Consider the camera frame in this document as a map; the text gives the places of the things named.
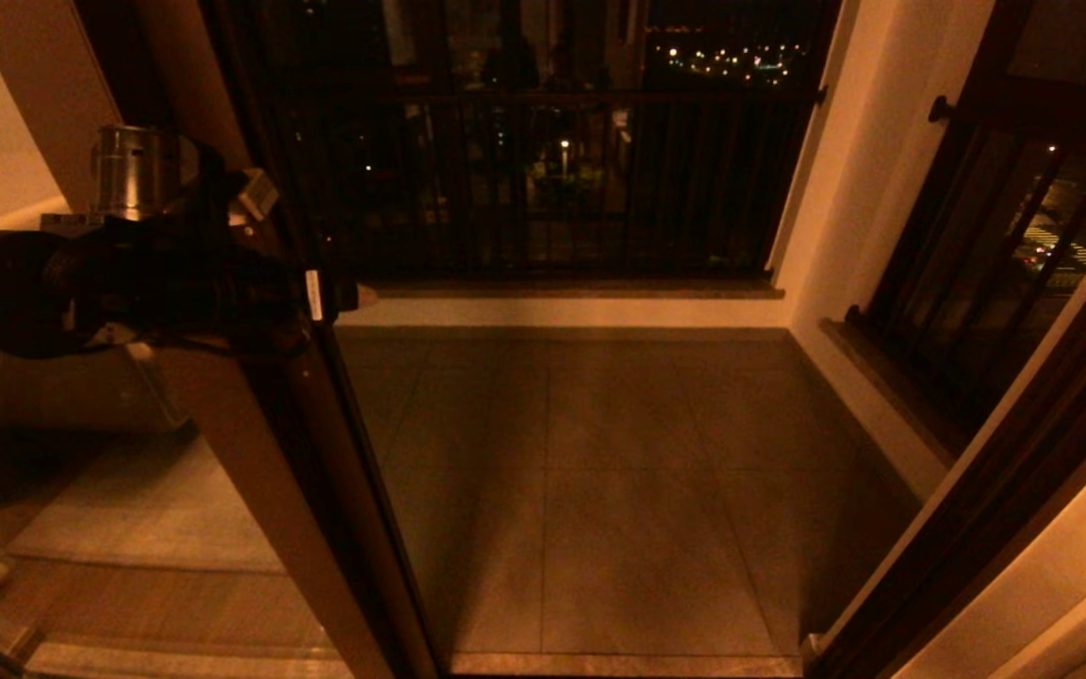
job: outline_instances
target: door frame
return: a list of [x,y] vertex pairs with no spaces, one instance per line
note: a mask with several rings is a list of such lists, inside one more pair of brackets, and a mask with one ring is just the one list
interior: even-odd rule
[[[85,5],[94,4],[0,3],[0,73],[74,210],[94,194],[87,167],[102,125],[174,122],[232,167],[250,164],[198,4],[154,0],[83,13]],[[177,36],[169,46],[184,60],[155,60],[142,25]],[[47,58],[38,61],[38,53]],[[169,64],[177,70],[161,67]],[[194,97],[172,98],[169,90]],[[130,96],[117,96],[124,91]],[[282,225],[268,221],[255,234],[255,249],[279,254],[285,236]],[[387,498],[381,502],[370,443],[329,328],[316,328],[307,351],[286,362],[184,349],[163,349],[159,360],[353,674],[435,679],[404,555],[388,539],[396,528],[383,510]],[[0,654],[0,676],[21,669]]]

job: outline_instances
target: railing bar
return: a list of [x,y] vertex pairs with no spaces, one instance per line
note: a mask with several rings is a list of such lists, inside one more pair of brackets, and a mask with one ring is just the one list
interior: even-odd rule
[[[754,226],[754,221],[752,219],[752,211],[754,211],[754,199],[757,197],[757,180],[760,179],[761,164],[766,160],[766,146],[768,141],[768,130],[773,124],[773,109],[775,108],[772,103],[766,104],[766,115],[761,120],[760,134],[757,137],[757,149],[754,150],[754,159],[749,164],[748,171],[748,184],[745,185],[745,199],[741,203],[740,216],[735,225],[728,229],[728,254],[729,261],[732,257],[736,257],[740,249],[740,241],[743,237],[742,227],[746,226],[752,228]],[[740,266],[736,268],[743,268],[745,262],[741,259]]]
[[485,162],[485,177],[489,181],[489,205],[490,214],[492,219],[490,221],[490,226],[492,228],[492,246],[494,247],[494,266],[496,262],[501,259],[501,227],[500,227],[500,216],[501,216],[501,174],[496,167],[496,130],[494,129],[494,106],[488,104],[483,108],[483,138],[485,138],[485,152],[483,152],[483,162]]
[[668,206],[672,203],[672,189],[669,188],[669,171],[671,171],[673,163],[673,146],[675,144],[677,135],[673,134],[673,121],[677,120],[677,103],[668,104],[668,115],[665,117],[665,151],[660,164],[660,185],[656,188],[656,210],[655,219],[652,223],[652,229],[647,232],[647,256],[653,259],[653,266],[659,260],[659,253],[656,251],[656,236],[658,231],[667,223],[669,213],[671,212]]
[[995,347],[990,349],[987,353],[986,360],[983,361],[983,365],[975,370],[973,375],[970,376],[969,382],[965,389],[961,392],[960,400],[967,401],[971,395],[974,394],[974,390],[978,387],[978,382],[983,380],[983,375],[987,375],[992,366],[996,365],[996,361],[999,360],[1003,352],[1007,351],[1009,342],[1012,341],[1012,337],[1016,335],[1016,330],[1020,330],[1021,324],[1025,323],[1025,318],[1028,318],[1030,312],[1033,311],[1033,306],[1037,304],[1038,298],[1047,289],[1047,284],[1050,282],[1050,276],[1055,274],[1055,271],[1059,267],[1061,260],[1063,260],[1064,254],[1070,249],[1070,244],[1073,243],[1075,237],[1086,225],[1086,192],[1083,193],[1083,199],[1081,203],[1075,205],[1075,211],[1072,212],[1072,216],[1068,221],[1068,226],[1063,228],[1063,232],[1059,236],[1059,243],[1055,244],[1055,249],[1051,251],[1050,256],[1047,257],[1047,263],[1035,276],[1033,282],[1025,292],[1025,297],[1021,298],[1021,304],[1018,304],[1016,312],[1012,313],[1012,317],[1009,318],[1008,325],[1003,327],[1000,331],[999,340],[997,340]]
[[622,268],[631,267],[631,227],[639,216],[639,194],[636,192],[636,181],[640,179],[640,163],[643,149],[643,113],[646,105],[640,103],[634,109],[639,115],[633,116],[634,125],[631,128],[631,167],[628,177],[628,197],[626,197],[626,218],[622,219]]
[[392,133],[392,150],[396,155],[396,173],[401,177],[402,189],[404,189],[405,196],[409,199],[409,221],[415,229],[413,237],[402,240],[402,243],[412,243],[413,250],[421,248],[419,253],[424,255],[425,262],[428,263],[430,262],[430,244],[422,243],[425,229],[422,228],[421,218],[421,197],[417,191],[417,183],[414,181],[418,178],[416,176],[409,176],[409,173],[406,172],[406,164],[404,162],[404,139],[401,138],[401,130],[396,129],[397,120],[403,118],[401,118],[400,115],[389,116],[389,129]]
[[521,104],[510,104],[509,108],[509,152],[513,158],[513,167],[509,173],[509,197],[513,201],[514,218],[512,224],[512,235],[514,237],[513,249],[516,250],[514,256],[520,260],[520,265],[525,266],[529,254],[530,223],[526,217],[526,164],[522,161],[522,147],[526,146],[525,129],[522,125],[522,113],[526,108]]
[[428,161],[430,161],[430,197],[433,199],[434,205],[434,228],[432,229],[430,241],[431,241],[431,256],[430,262],[435,265],[434,251],[443,251],[445,248],[441,248],[434,236],[439,236],[443,232],[443,210],[441,210],[441,202],[439,201],[439,154],[434,149],[434,109],[433,106],[426,106],[426,153]]
[[992,260],[992,266],[987,269],[987,274],[983,276],[983,281],[978,284],[974,300],[971,301],[965,314],[961,317],[960,324],[958,324],[957,330],[954,331],[954,337],[949,340],[944,361],[940,361],[938,366],[934,367],[934,375],[939,373],[939,366],[947,365],[952,360],[954,353],[958,351],[958,347],[965,339],[971,324],[974,324],[978,318],[978,314],[982,314],[983,310],[986,309],[992,296],[995,296],[996,288],[1000,280],[1003,279],[1003,272],[1008,268],[1009,259],[1012,257],[1018,246],[1021,244],[1021,240],[1025,237],[1025,231],[1028,231],[1030,225],[1033,224],[1034,216],[1038,214],[1041,202],[1047,199],[1050,186],[1053,184],[1055,177],[1059,176],[1059,171],[1063,167],[1063,162],[1068,159],[1068,151],[1065,150],[1051,155],[1047,168],[1038,177],[1038,185],[1033,189],[1030,201],[1022,208],[1020,218],[1018,218],[1016,224],[1013,225],[1009,235],[1003,238],[1003,244],[996,252],[996,257]]
[[456,216],[460,216],[462,219],[466,219],[466,232],[465,240],[466,243],[458,243],[458,238],[456,238],[456,246],[458,246],[458,254],[460,255],[462,266],[467,271],[473,271],[477,268],[477,248],[479,247],[478,232],[476,231],[476,219],[475,215],[471,214],[471,186],[468,184],[468,178],[470,177],[471,167],[468,160],[467,153],[467,141],[464,133],[464,106],[458,106],[456,104],[453,106],[452,115],[447,116],[449,130],[447,135],[450,137],[450,152],[457,160],[457,162],[464,163],[464,167],[459,168],[460,172],[446,173],[446,176],[452,177],[455,188],[455,197],[453,201],[449,203],[447,210],[452,212],[452,224],[455,225],[455,231],[459,232],[460,228],[465,225],[460,224],[460,221]]
[[[552,140],[552,109],[551,109],[551,106],[548,106],[546,109],[546,115],[543,116],[543,139],[546,139],[546,143],[551,142],[551,140]],[[548,166],[551,166],[552,151],[554,151],[554,149],[552,149],[551,147],[548,147],[547,150],[546,150],[547,164],[544,166],[544,176],[547,176],[547,174],[551,174],[551,168]],[[559,192],[556,192],[556,197],[559,198],[559,196],[560,196]],[[560,208],[560,214],[564,215],[564,211],[561,210],[561,208]],[[546,229],[544,229],[544,231],[543,231],[543,237],[546,238],[546,250],[544,250],[543,260],[546,263],[552,263],[552,215],[551,215],[551,212],[547,213]]]
[[996,175],[997,178],[992,183],[990,189],[987,190],[987,197],[983,199],[983,205],[980,206],[978,214],[975,215],[973,223],[970,224],[965,236],[962,236],[958,249],[954,251],[954,257],[949,262],[945,279],[940,282],[939,291],[933,298],[933,303],[924,315],[923,325],[919,327],[917,337],[905,349],[909,354],[914,354],[919,350],[919,345],[924,342],[925,337],[932,330],[933,324],[940,313],[940,309],[945,305],[945,301],[954,293],[954,284],[957,282],[962,268],[967,266],[967,259],[974,253],[975,243],[977,243],[978,237],[983,236],[984,229],[987,228],[987,223],[990,221],[993,212],[996,211],[996,205],[999,205],[999,199],[1003,197],[1003,189],[1007,188],[1008,181],[1012,179],[1012,172],[1016,171],[1016,164],[1021,161],[1023,151],[1025,151],[1025,138],[1016,137],[1016,142],[1013,143],[1008,158],[1003,160],[1003,163],[1000,163],[999,172]]
[[728,139],[723,144],[723,154],[719,159],[719,172],[715,180],[715,189],[711,194],[711,211],[707,215],[706,223],[706,247],[703,252],[704,261],[710,261],[711,251],[715,250],[711,243],[716,243],[719,237],[724,236],[723,224],[723,197],[728,193],[728,180],[732,176],[732,161],[735,160],[736,146],[738,144],[740,120],[743,117],[743,103],[733,103],[732,124],[728,127]]
[[611,127],[615,125],[615,108],[605,104],[603,115],[603,196],[601,197],[601,218],[597,225],[597,261],[606,261],[606,212],[611,196]]
[[917,275],[909,276],[909,279],[902,285],[899,296],[896,296],[896,302],[891,306],[891,315],[887,316],[886,323],[883,324],[882,336],[884,339],[891,337],[892,332],[896,330],[897,324],[902,320],[904,314],[908,313],[908,305],[911,303],[912,298],[914,298],[914,292],[918,291],[922,276],[927,269],[927,260],[934,253],[935,249],[932,247],[932,242],[939,239],[940,235],[948,228],[949,218],[954,217],[954,208],[957,208],[958,201],[961,200],[961,193],[964,192],[967,183],[970,181],[970,176],[974,173],[975,166],[978,164],[978,159],[982,158],[983,150],[987,147],[988,135],[989,130],[987,128],[978,130],[973,149],[970,149],[969,155],[967,155],[965,160],[962,160],[961,167],[958,168],[957,175],[954,176],[954,181],[949,185],[945,202],[940,205],[938,212],[936,212],[930,232],[924,239],[924,244],[919,249],[917,263],[909,269],[910,272],[917,272]]
[[685,185],[685,208],[682,211],[682,229],[677,237],[675,266],[685,265],[685,250],[690,244],[690,228],[694,221],[695,199],[698,197],[698,180],[703,177],[703,162],[706,159],[707,128],[710,128],[711,108],[697,104],[697,134],[694,141],[694,162],[690,166],[690,179]]

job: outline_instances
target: floor tile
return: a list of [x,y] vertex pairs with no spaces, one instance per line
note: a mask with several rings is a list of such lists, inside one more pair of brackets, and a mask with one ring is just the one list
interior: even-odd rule
[[547,471],[543,652],[772,654],[711,473]]
[[421,339],[350,339],[338,336],[346,367],[419,366],[426,363],[430,342]]
[[861,464],[724,471],[719,482],[782,654],[828,631],[912,518],[899,490]]
[[682,389],[716,468],[841,468],[857,441],[806,375],[682,370]]
[[431,342],[426,360],[441,367],[546,367],[547,344],[531,339],[441,339]]
[[553,368],[547,403],[550,468],[706,465],[672,367]]
[[542,468],[544,368],[421,370],[387,464]]
[[665,353],[678,367],[723,370],[801,369],[790,339],[761,342],[669,342]]
[[418,367],[351,367],[351,387],[358,398],[358,410],[367,426],[376,458],[388,458],[396,427],[401,425],[409,397],[418,382]]
[[440,647],[538,653],[543,469],[392,468],[384,481]]
[[552,342],[552,367],[561,369],[615,368],[649,369],[672,365],[671,342]]

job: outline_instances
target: baseboard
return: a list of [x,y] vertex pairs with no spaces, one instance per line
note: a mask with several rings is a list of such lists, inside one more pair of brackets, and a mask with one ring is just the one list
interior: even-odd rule
[[453,676],[803,676],[798,656],[456,653]]
[[286,679],[289,676],[351,678],[350,667],[332,652],[318,649],[185,647],[118,645],[115,640],[51,638],[27,658],[29,676],[153,676],[154,679],[204,679],[206,676],[245,676]]
[[553,342],[780,342],[783,327],[525,327],[338,325],[343,340],[552,340]]
[[790,301],[723,298],[384,297],[344,326],[785,327]]

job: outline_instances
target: sticker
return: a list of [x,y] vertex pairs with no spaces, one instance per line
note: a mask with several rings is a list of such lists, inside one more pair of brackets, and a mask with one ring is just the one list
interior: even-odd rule
[[310,313],[313,320],[325,320],[325,311],[320,309],[320,279],[315,268],[304,272],[304,284],[310,290]]

